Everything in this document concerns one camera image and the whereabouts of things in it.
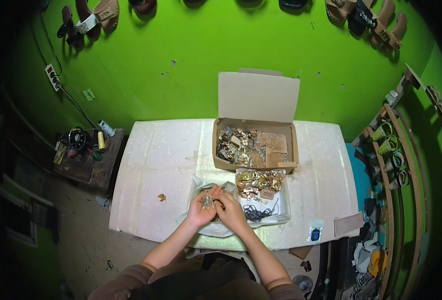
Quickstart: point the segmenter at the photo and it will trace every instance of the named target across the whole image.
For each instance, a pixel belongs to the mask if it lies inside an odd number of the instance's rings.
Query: open cardboard box
[[[298,141],[292,121],[298,103],[299,82],[299,79],[251,72],[219,73],[219,116],[213,128],[213,159],[216,168],[230,171],[243,168],[216,156],[218,137],[221,129],[226,126],[285,135],[289,162],[257,167],[257,170],[284,169],[290,173],[298,166]]]

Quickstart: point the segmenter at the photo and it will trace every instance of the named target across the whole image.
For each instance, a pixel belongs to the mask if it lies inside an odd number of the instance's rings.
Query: power strip
[[[57,84],[61,84],[59,82],[59,78],[58,76],[56,76],[56,73],[54,71],[54,68],[52,66],[52,64],[50,63],[49,65],[46,66],[46,69],[44,69],[44,71],[46,72],[46,75],[48,76],[49,82],[52,85],[52,88],[57,92],[59,91],[59,85],[56,86]]]

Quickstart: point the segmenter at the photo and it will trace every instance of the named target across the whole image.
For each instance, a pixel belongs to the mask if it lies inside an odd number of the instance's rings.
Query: box lid
[[[254,73],[220,72],[220,118],[292,123],[299,79]]]

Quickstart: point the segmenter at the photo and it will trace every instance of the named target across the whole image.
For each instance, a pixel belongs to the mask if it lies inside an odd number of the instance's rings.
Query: forearm
[[[292,283],[285,267],[266,248],[251,227],[243,227],[236,234],[246,245],[257,273],[267,290],[280,284]]]
[[[172,259],[186,247],[189,241],[194,237],[198,228],[185,219],[178,228],[160,243],[156,248],[152,249],[141,262],[155,272],[160,267],[169,264]]]

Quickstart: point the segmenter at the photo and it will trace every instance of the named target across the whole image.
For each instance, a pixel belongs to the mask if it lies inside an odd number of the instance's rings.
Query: yellow thread spool
[[[102,131],[98,131],[98,147],[100,150],[106,148],[106,145],[104,145],[104,136]]]

